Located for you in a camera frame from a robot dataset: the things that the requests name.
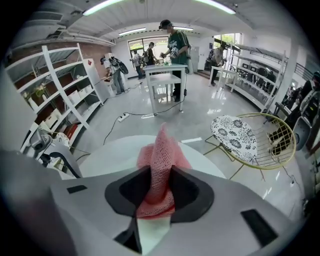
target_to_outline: power strip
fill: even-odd
[[[118,121],[121,123],[123,120],[128,118],[130,115],[128,113],[124,113],[122,116],[118,118]]]

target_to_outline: shelf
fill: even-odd
[[[67,115],[69,115],[69,113],[71,112],[71,109],[67,109],[63,115],[61,116],[61,118],[55,123],[55,125],[50,128],[51,132],[55,132],[56,129],[58,128],[58,126],[62,123],[62,121],[67,117]]]
[[[85,121],[88,120],[88,118],[92,115],[92,113],[99,107],[100,102],[93,103],[91,106],[88,107],[88,109],[83,113],[82,117]],[[81,129],[84,127],[84,125],[81,123],[78,125],[78,127],[75,129],[71,139],[70,139],[70,146],[75,142],[76,137],[80,133]]]
[[[40,81],[41,84],[41,80],[45,79],[47,76],[50,75],[50,72],[44,73],[39,75],[38,77],[36,77],[35,79],[32,79],[31,81],[27,82],[24,86],[22,86],[21,88],[19,88],[17,90],[18,93],[22,93],[23,91],[25,91],[29,86],[33,85],[34,83]]]
[[[86,79],[87,77],[88,77],[88,75],[82,76],[82,77],[80,77],[80,78],[78,78],[78,79],[76,79],[76,80],[72,81],[71,83],[69,83],[69,84],[68,84],[68,85],[66,85],[65,87],[63,87],[63,89],[64,89],[64,90],[67,90],[67,89],[69,89],[71,86],[73,86],[74,84],[76,84],[76,83],[78,83],[78,82],[82,81],[83,79]]]
[[[76,50],[79,50],[79,48],[75,46],[75,47],[66,47],[66,48],[48,50],[48,52],[49,52],[49,54],[59,53],[59,52],[63,52],[63,51],[71,51],[71,53],[73,53]]]
[[[234,57],[238,57],[239,59],[241,60],[245,60],[245,61],[248,61],[248,62],[252,62],[252,63],[255,63],[257,65],[260,65],[260,66],[264,66],[268,69],[270,69],[271,71],[275,72],[275,73],[279,73],[279,70],[280,68],[279,67],[275,67],[275,66],[271,66],[270,64],[268,63],[265,63],[263,61],[260,61],[260,60],[257,60],[257,59],[254,59],[254,58],[248,58],[248,57],[244,57],[244,56],[241,56],[241,55],[237,55],[237,54],[232,54]]]
[[[56,91],[54,94],[52,94],[49,98],[47,98],[41,105],[38,106],[38,108],[34,111],[36,114],[38,114],[46,105],[50,103],[55,97],[57,97],[60,93]]]
[[[59,66],[59,67],[55,68],[54,71],[58,72],[58,71],[61,71],[61,70],[64,70],[64,69],[69,69],[69,68],[73,69],[74,66],[82,64],[82,63],[83,63],[83,61],[77,61],[77,62],[73,62],[73,63],[67,64],[67,65],[64,65],[64,66]]]
[[[74,107],[76,107],[80,102],[82,102],[89,94],[91,94],[94,91],[94,89],[91,89],[89,92],[87,92],[84,97],[80,98],[76,103],[73,104]]]
[[[242,44],[235,44],[236,47],[240,48],[241,50],[246,50],[246,51],[250,51],[250,52],[256,52],[259,54],[263,54],[266,56],[269,56],[273,59],[276,59],[278,61],[282,61],[283,58],[283,54],[277,53],[277,52],[273,52],[273,51],[269,51],[266,49],[262,49],[262,48],[257,48],[257,47],[251,47],[251,46],[246,46],[246,45],[242,45]]]
[[[253,88],[255,88],[257,91],[259,91],[261,94],[263,94],[266,97],[270,97],[270,94],[268,94],[267,92],[265,92],[264,90],[262,90],[261,88],[259,88],[256,84],[254,84],[253,82],[250,82],[247,79],[242,78],[241,76],[237,77],[238,79],[240,79],[241,81],[251,85]]]
[[[171,73],[154,74],[150,76],[150,83],[158,85],[177,84],[181,83],[181,78]]]
[[[237,65],[234,65],[234,64],[231,64],[231,66],[234,66],[234,67],[236,67],[237,69],[240,69],[240,70],[246,71],[246,72],[248,72],[248,73],[251,73],[251,74],[255,75],[255,76],[258,77],[258,78],[262,78],[263,80],[265,80],[266,82],[270,83],[271,85],[274,85],[274,86],[276,85],[274,82],[272,82],[271,80],[267,79],[265,76],[260,75],[260,74],[258,74],[258,73],[256,73],[256,72],[253,72],[253,71],[251,71],[251,70],[249,70],[249,69],[247,69],[247,68],[244,68],[244,67],[242,67],[242,66],[237,66]]]
[[[99,107],[99,105],[100,101],[97,101],[96,103],[93,103],[91,106],[89,106],[88,109],[82,115],[83,119],[87,121],[91,114],[97,109],[97,107]]]
[[[32,60],[33,58],[36,58],[36,57],[41,57],[41,56],[43,56],[43,55],[44,55],[43,52],[39,52],[39,53],[35,53],[35,54],[33,54],[33,55],[30,55],[30,56],[24,57],[24,58],[22,58],[22,59],[17,60],[17,61],[14,62],[14,63],[12,63],[11,65],[7,66],[7,67],[5,68],[5,70],[6,70],[6,71],[9,71],[9,70],[11,70],[12,68],[14,68],[15,66],[17,66],[17,65],[19,65],[19,64],[22,64],[22,63],[24,63],[24,62],[27,62],[27,61],[29,61],[29,60]]]
[[[263,110],[265,108],[265,106],[259,100],[257,100],[250,93],[246,92],[245,90],[241,89],[240,87],[233,86],[233,89],[235,91],[239,92],[240,94],[242,94],[243,96],[245,96],[249,101],[251,101],[253,104],[255,104],[259,109]]]
[[[72,144],[75,142],[76,137],[78,136],[78,134],[80,133],[81,129],[84,127],[84,125],[82,123],[80,123],[78,125],[78,127],[75,129],[74,133],[72,134],[72,137],[70,139],[70,146],[72,146]]]

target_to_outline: ceiling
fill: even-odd
[[[272,0],[219,0],[234,9],[227,14],[215,7],[195,0],[124,0],[89,16],[83,11],[103,0],[47,0],[39,11],[61,14],[59,20],[50,17],[27,21],[12,47],[57,38],[56,29],[93,36],[102,40],[119,38],[119,33],[146,27],[158,30],[161,20],[168,19],[175,26],[191,27],[198,36],[264,31],[279,35],[297,34],[295,21]]]

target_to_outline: glossy floor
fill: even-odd
[[[102,147],[116,118],[124,112],[129,112],[145,115],[130,115],[123,122],[117,121],[105,143],[133,135],[155,136],[160,125],[166,122],[169,135],[203,154],[212,149],[210,144],[205,143],[205,139],[211,136],[210,124],[214,118],[221,115],[237,116],[259,112],[259,109],[237,92],[231,93],[228,87],[220,88],[217,91],[216,87],[208,86],[206,78],[193,74],[187,77],[187,97],[183,103],[183,111],[180,112],[179,106],[176,106],[154,117],[151,114],[152,107],[147,83],[145,80],[142,84],[139,82],[137,79],[130,79],[127,82],[127,87],[132,89],[128,93],[108,99],[104,106],[98,109],[89,122],[91,129],[86,130],[76,144],[78,149],[93,152]],[[165,93],[165,88],[158,87],[156,92],[158,94]],[[158,111],[167,110],[175,104],[170,97],[156,99],[156,101]],[[81,154],[79,151],[74,153],[76,158]],[[227,179],[241,166],[239,162],[231,162],[219,149],[206,156],[215,163]],[[301,175],[294,158],[285,168],[290,177],[283,168],[279,168],[263,171],[264,181],[259,170],[243,167],[232,180],[249,187],[291,220],[296,221],[302,216],[304,195],[301,187]],[[295,178],[293,185],[291,184],[292,175]]]

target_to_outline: man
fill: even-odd
[[[187,51],[191,47],[187,36],[182,31],[175,30],[174,25],[170,20],[163,20],[160,23],[159,29],[166,30],[170,36],[168,38],[168,48],[166,53],[162,53],[161,57],[165,58],[169,53],[171,53],[171,63],[173,64],[187,64]],[[181,71],[173,71],[172,74],[178,78],[181,78]],[[180,101],[180,89],[181,84],[174,84],[173,96],[175,96],[174,102]]]
[[[293,130],[295,124],[299,117],[301,117],[301,112],[303,112],[309,104],[309,100],[320,91],[320,72],[316,71],[313,74],[312,80],[305,82],[303,88],[300,91],[299,98],[300,101],[298,106],[290,113],[290,115],[285,120],[286,124]],[[288,135],[288,129],[283,125],[274,133],[268,134],[270,143],[276,146],[272,149],[274,155],[278,155],[281,151],[285,150],[289,144],[290,137]]]
[[[132,61],[133,65],[135,66],[136,72],[138,73],[138,79],[143,79],[142,72],[141,72],[141,64],[140,64],[140,55],[138,54],[137,50],[133,51],[134,56],[130,61]]]
[[[225,46],[223,44],[221,44],[219,48],[215,48],[213,50],[213,55],[211,57],[211,66],[221,67],[225,63],[224,50],[225,50]],[[216,85],[215,79],[216,79],[217,73],[218,73],[218,70],[214,69],[212,74],[212,80],[211,80],[212,86]]]
[[[154,65],[156,64],[156,62],[158,62],[158,59],[155,57],[154,52],[152,51],[153,47],[155,47],[155,43],[154,42],[150,42],[149,43],[149,48],[147,50],[148,53],[148,63],[147,65]]]
[[[111,72],[112,72],[112,77],[113,77],[113,82],[114,85],[116,87],[116,95],[125,93],[125,88],[124,85],[122,83],[122,79],[121,79],[121,71],[119,69],[118,65],[113,65],[111,61],[107,61],[107,63],[109,64],[109,67],[111,68]]]

